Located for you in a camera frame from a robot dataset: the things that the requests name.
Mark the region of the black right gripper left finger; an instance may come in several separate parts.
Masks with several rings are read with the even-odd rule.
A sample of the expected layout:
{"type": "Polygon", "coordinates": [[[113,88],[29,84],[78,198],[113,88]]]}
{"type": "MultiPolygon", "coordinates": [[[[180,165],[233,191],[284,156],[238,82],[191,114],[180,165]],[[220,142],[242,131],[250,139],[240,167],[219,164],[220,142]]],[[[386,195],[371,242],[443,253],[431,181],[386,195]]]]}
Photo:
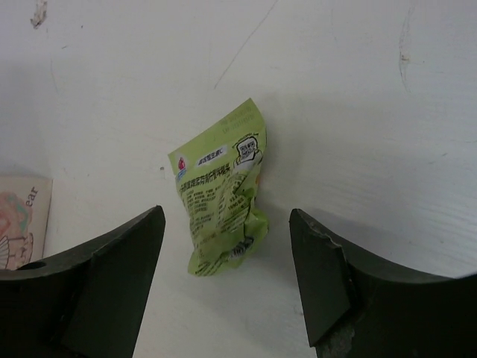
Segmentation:
{"type": "Polygon", "coordinates": [[[69,250],[1,271],[1,356],[132,357],[164,232],[155,206],[69,250]]]}

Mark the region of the green snack packet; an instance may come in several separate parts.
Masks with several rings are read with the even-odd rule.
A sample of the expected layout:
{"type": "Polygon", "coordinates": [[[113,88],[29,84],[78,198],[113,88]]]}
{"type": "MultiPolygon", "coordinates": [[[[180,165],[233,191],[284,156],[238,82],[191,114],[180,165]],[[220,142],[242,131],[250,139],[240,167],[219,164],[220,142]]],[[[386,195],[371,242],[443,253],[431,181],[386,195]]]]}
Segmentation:
{"type": "Polygon", "coordinates": [[[265,121],[248,99],[169,154],[189,217],[190,274],[208,277],[239,267],[267,235],[268,218],[256,207],[266,146],[265,121]]]}

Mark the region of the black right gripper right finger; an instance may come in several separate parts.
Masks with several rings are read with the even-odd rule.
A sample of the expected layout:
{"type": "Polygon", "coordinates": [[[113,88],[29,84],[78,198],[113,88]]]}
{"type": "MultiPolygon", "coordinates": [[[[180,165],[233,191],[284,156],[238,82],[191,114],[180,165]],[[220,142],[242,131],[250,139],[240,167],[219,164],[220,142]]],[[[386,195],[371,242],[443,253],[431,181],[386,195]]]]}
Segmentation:
{"type": "Polygon", "coordinates": [[[318,357],[474,357],[476,276],[393,263],[300,209],[291,248],[309,345],[318,357]]]}

